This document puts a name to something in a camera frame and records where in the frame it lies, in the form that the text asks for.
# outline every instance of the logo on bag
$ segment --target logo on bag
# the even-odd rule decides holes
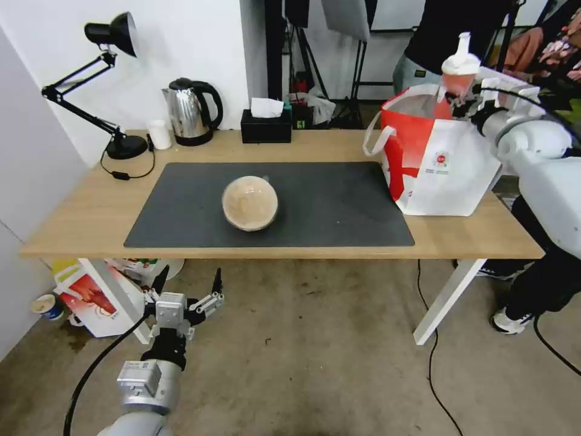
[[[445,151],[438,151],[434,158],[434,166],[438,168],[448,167],[449,155]]]

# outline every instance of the stainless steel kettle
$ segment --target stainless steel kettle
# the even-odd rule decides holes
[[[201,145],[212,139],[224,115],[222,100],[216,89],[200,81],[176,79],[162,89],[168,104],[169,117],[176,142],[180,145]],[[203,94],[210,94],[218,109],[214,120],[210,119],[208,104]]]

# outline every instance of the white sneaker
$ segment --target white sneaker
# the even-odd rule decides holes
[[[507,317],[507,309],[504,307],[490,318],[490,323],[500,333],[510,335],[522,333],[532,319],[533,315],[527,314],[520,319],[512,320]]]

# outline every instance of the concrete floor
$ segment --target concrete floor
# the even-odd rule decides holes
[[[449,436],[426,380],[432,340],[413,342],[424,314],[415,261],[188,261],[166,290],[206,294],[223,268],[226,304],[188,346],[176,435]],[[422,261],[431,302],[450,274]],[[503,287],[478,278],[440,328],[433,377],[468,436],[578,435],[579,378],[533,331],[504,337],[488,315]],[[581,298],[541,322],[578,365]],[[58,435],[78,379],[110,339],[41,320],[0,363],[0,433]],[[73,434],[120,414],[116,377],[145,348],[132,336],[97,368]]]

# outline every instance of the kettle lid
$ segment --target kettle lid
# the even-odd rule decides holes
[[[190,89],[193,85],[194,84],[190,79],[179,78],[169,84],[169,89],[172,89],[174,91],[183,91],[186,89]]]

